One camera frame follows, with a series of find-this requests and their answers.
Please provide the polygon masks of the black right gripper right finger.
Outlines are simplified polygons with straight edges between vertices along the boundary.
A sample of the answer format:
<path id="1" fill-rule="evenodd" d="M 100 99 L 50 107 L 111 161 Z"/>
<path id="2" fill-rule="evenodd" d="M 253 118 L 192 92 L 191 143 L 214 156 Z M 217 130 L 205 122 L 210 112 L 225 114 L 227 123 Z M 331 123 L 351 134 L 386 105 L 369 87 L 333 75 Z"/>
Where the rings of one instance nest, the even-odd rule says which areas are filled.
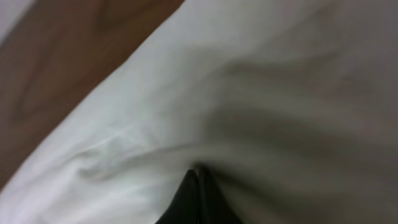
<path id="1" fill-rule="evenodd" d="M 201 224 L 243 224 L 227 203 L 212 173 L 198 167 Z"/>

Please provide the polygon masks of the white t-shirt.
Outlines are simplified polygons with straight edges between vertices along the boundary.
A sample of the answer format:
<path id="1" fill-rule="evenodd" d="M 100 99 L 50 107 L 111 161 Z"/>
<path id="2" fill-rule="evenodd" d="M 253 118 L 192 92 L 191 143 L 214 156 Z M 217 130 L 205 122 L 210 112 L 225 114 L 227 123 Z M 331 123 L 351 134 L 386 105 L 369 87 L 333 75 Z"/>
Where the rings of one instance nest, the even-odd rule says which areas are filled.
<path id="1" fill-rule="evenodd" d="M 1 222 L 155 223 L 199 166 L 244 223 L 396 223 L 397 2 L 183 2 L 20 166 Z"/>

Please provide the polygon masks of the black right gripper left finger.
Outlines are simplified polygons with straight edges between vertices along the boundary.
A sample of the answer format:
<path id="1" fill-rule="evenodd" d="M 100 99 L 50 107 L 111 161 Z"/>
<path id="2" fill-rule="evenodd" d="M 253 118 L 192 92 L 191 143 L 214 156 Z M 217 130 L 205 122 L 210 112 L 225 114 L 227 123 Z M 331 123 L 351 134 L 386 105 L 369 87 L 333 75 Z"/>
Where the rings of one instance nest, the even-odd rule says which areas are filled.
<path id="1" fill-rule="evenodd" d="M 197 224 L 199 220 L 198 177 L 188 170 L 170 205 L 155 224 Z"/>

